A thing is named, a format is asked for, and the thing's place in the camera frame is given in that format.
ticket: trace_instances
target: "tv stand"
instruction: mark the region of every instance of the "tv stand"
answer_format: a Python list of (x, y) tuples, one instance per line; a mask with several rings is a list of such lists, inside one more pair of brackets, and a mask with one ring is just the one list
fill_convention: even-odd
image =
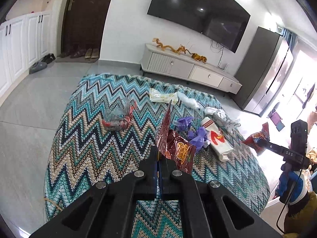
[(237, 94), (241, 84), (219, 67), (179, 55), (169, 49), (163, 51), (151, 44), (145, 44), (141, 61), (142, 70), (199, 83), (225, 92)]

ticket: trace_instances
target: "blue curtain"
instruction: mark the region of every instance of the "blue curtain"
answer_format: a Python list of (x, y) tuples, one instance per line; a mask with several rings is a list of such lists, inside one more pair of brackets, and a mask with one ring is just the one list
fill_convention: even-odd
[(286, 28), (282, 29), (281, 35), (286, 39), (289, 49), (291, 50), (291, 52), (293, 52), (297, 40), (297, 35)]

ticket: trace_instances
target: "television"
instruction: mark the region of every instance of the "television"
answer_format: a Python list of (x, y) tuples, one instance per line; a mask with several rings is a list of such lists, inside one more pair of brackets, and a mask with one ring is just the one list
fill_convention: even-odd
[(200, 32), (234, 53), (250, 18), (235, 0), (152, 0), (147, 14)]

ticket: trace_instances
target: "dragon figurine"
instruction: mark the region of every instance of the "dragon figurine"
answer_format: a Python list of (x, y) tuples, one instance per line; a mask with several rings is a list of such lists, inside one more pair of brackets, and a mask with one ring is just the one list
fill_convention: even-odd
[(186, 53), (186, 51), (191, 55), (191, 57), (196, 60), (196, 61), (201, 61), (203, 63), (206, 63), (207, 62), (207, 58), (205, 56), (202, 56), (202, 55), (199, 55), (199, 54), (196, 54), (196, 53), (191, 53), (189, 52), (188, 49), (186, 49), (184, 51), (184, 53)]
[(182, 52), (185, 53), (185, 51), (186, 51), (186, 48), (184, 46), (182, 46), (182, 45), (180, 45), (180, 47), (177, 50), (175, 50), (171, 46), (163, 46), (163, 43), (161, 43), (158, 38), (153, 38), (152, 42), (156, 42), (157, 43), (157, 47), (160, 47), (163, 51), (166, 48), (170, 48), (172, 50), (172, 52), (174, 52), (176, 54), (179, 54), (179, 55), (180, 55), (180, 53), (182, 53)]

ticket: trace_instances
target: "ceiling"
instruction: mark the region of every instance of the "ceiling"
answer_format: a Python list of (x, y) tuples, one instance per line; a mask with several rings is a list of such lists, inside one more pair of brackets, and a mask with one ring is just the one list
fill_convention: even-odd
[(296, 33), (317, 50), (317, 33), (296, 0), (261, 0), (280, 27)]

